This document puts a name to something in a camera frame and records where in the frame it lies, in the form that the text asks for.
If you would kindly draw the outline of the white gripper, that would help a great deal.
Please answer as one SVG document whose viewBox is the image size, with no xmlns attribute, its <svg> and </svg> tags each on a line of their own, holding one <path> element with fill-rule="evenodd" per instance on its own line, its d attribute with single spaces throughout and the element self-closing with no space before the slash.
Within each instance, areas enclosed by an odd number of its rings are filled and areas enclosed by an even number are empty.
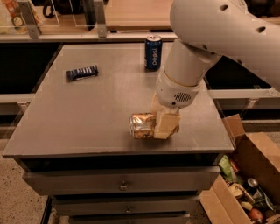
<svg viewBox="0 0 280 224">
<path fill-rule="evenodd" d="M 169 78 L 164 70 L 160 72 L 157 77 L 156 94 L 153 95 L 150 106 L 150 112 L 157 114 L 153 135 L 156 139 L 167 139 L 179 130 L 180 113 L 163 111 L 163 106 L 179 109 L 188 107 L 199 91 L 200 84 L 184 86 Z"/>
</svg>

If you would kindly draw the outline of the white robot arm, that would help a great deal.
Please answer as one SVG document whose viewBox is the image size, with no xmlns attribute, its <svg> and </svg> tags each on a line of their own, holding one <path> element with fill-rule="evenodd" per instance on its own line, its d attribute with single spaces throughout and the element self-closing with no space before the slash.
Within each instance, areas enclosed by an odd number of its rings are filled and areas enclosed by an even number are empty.
<svg viewBox="0 0 280 224">
<path fill-rule="evenodd" d="M 179 111 L 192 104 L 200 81 L 221 57 L 280 88 L 279 25 L 253 16 L 232 0 L 174 0 L 170 23 L 177 38 L 157 78 L 151 106 L 155 138 L 175 132 Z"/>
</svg>

